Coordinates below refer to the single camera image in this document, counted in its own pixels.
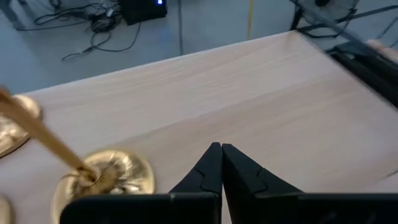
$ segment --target gold cymbal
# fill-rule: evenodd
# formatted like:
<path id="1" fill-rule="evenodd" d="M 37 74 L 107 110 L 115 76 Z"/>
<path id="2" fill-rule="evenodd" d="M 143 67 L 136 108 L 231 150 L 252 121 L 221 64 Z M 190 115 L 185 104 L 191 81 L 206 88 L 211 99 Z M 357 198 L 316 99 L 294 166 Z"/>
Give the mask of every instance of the gold cymbal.
<path id="1" fill-rule="evenodd" d="M 40 106 L 28 96 L 13 96 L 34 118 L 40 118 Z M 0 115 L 0 158 L 16 150 L 29 139 L 28 133 L 18 124 Z"/>
<path id="2" fill-rule="evenodd" d="M 92 183 L 72 171 L 62 178 L 52 201 L 52 223 L 58 224 L 72 200 L 96 194 L 153 194 L 155 177 L 149 163 L 123 149 L 105 149 L 89 155 L 84 163 L 96 173 Z"/>

